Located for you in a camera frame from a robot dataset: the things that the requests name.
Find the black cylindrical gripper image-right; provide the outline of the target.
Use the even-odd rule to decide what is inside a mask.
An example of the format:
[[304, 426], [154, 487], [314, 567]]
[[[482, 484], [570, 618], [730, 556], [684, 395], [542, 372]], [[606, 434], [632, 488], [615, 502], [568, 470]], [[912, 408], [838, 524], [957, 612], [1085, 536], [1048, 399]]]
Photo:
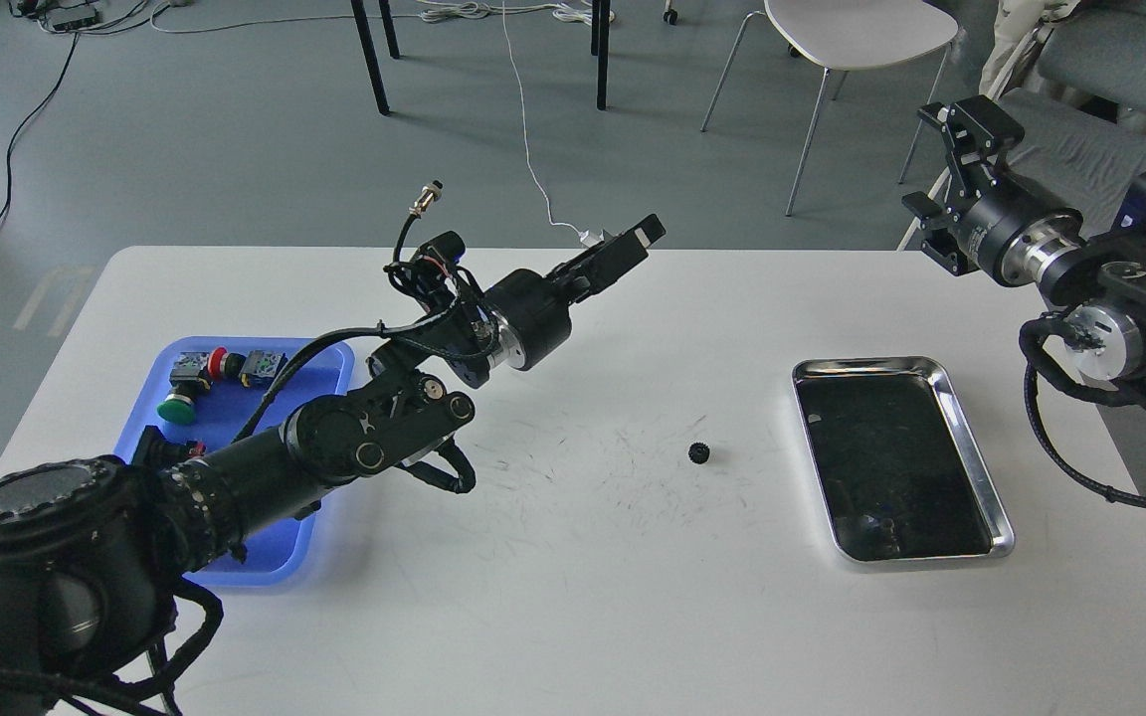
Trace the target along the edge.
[[1025, 127], [986, 95], [943, 104], [933, 101], [917, 115], [945, 145], [947, 199], [981, 198], [961, 213], [961, 247], [949, 231], [945, 208], [926, 192], [903, 195], [917, 221], [911, 233], [920, 250], [953, 276], [986, 272], [1000, 286], [1038, 282], [1051, 263], [1080, 249], [1083, 217], [1033, 194], [991, 192], [1007, 172], [1006, 154], [1025, 139]]

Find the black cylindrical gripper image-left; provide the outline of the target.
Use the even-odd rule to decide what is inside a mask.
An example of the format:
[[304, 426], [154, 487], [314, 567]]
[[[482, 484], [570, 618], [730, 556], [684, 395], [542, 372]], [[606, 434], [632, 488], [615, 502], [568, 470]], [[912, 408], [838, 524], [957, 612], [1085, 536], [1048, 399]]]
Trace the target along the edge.
[[610, 235], [547, 276], [528, 268], [509, 273], [482, 297], [494, 314], [497, 345], [489, 365], [527, 371], [570, 338], [570, 304], [599, 294], [637, 263], [666, 234], [657, 214], [642, 218], [622, 235]]

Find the black robot arm image-left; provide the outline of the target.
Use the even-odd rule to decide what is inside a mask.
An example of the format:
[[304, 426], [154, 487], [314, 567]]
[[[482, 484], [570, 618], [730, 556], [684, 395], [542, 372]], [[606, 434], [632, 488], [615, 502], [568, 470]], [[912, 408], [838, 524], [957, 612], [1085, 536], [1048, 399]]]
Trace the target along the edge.
[[501, 363], [527, 371], [570, 338], [570, 307], [649, 257], [664, 222], [587, 239], [551, 272], [519, 268], [481, 288], [456, 233], [413, 254], [397, 236], [385, 272], [424, 309], [405, 326], [317, 336], [286, 359], [231, 444], [205, 454], [154, 447], [44, 463], [0, 477], [0, 715], [60, 702], [146, 715], [210, 646], [223, 619], [190, 579], [250, 536], [303, 518], [332, 490], [399, 469], [454, 494], [477, 477], [456, 444], [474, 403], [423, 370], [440, 357], [470, 387]]

